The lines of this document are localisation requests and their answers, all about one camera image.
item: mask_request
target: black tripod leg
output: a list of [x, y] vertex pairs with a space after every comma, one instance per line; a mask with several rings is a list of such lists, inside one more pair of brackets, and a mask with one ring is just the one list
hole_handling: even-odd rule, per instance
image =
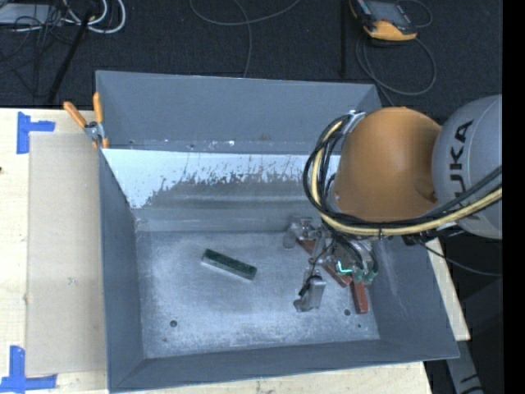
[[75, 55], [76, 49], [79, 46], [82, 37], [84, 36], [84, 32], [88, 29], [89, 19], [93, 15], [94, 10], [97, 8], [98, 1], [99, 0], [88, 0], [88, 8], [85, 11], [84, 18], [82, 19], [82, 23], [80, 24], [79, 31], [77, 32], [75, 39], [73, 40], [73, 43], [71, 44], [69, 51], [67, 52], [66, 58], [60, 66], [60, 69], [58, 69], [57, 76], [55, 77], [55, 80], [51, 85], [51, 89], [49, 90], [48, 105], [52, 105], [55, 96], [57, 96], [57, 92], [60, 89], [60, 85], [64, 80], [64, 76], [66, 75], [69, 65], [71, 64], [71, 59]]

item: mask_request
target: green object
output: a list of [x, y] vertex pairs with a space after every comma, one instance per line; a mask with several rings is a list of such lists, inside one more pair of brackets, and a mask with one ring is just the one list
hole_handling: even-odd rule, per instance
[[253, 280], [255, 273], [257, 273], [257, 268], [254, 266], [212, 250], [204, 252], [203, 262], [248, 280]]
[[341, 261], [337, 262], [337, 271], [339, 273], [343, 273], [343, 274], [351, 274], [352, 273], [352, 269], [351, 268], [343, 268], [343, 265], [341, 264]]
[[352, 272], [352, 278], [354, 279], [355, 283], [361, 282], [363, 280], [363, 274], [364, 270], [362, 268], [355, 268], [355, 270]]
[[377, 273], [373, 270], [370, 270], [364, 277], [363, 282], [365, 285], [370, 285], [372, 283], [372, 280], [374, 280], [374, 277], [377, 276]]

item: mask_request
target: orange device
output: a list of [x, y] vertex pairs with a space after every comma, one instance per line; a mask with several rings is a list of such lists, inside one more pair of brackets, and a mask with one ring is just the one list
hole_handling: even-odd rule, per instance
[[374, 39], [390, 42], [408, 41], [418, 36], [403, 8], [382, 0], [349, 0], [349, 9]]

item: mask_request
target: cardboard sheet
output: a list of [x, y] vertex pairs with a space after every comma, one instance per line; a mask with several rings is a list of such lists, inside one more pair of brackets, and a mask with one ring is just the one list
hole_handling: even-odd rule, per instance
[[28, 376], [106, 368], [98, 164], [84, 134], [33, 133]]

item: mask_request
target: blue tape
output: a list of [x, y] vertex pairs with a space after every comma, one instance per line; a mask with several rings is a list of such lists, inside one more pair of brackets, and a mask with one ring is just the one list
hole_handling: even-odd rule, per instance
[[53, 131], [53, 121], [31, 122], [31, 116], [18, 112], [18, 130], [16, 132], [16, 153], [28, 153], [30, 151], [30, 131]]
[[26, 390], [44, 390], [57, 385], [57, 375], [42, 378], [25, 377], [25, 350], [21, 347], [10, 347], [9, 360], [9, 376], [0, 380], [0, 392], [24, 394]]

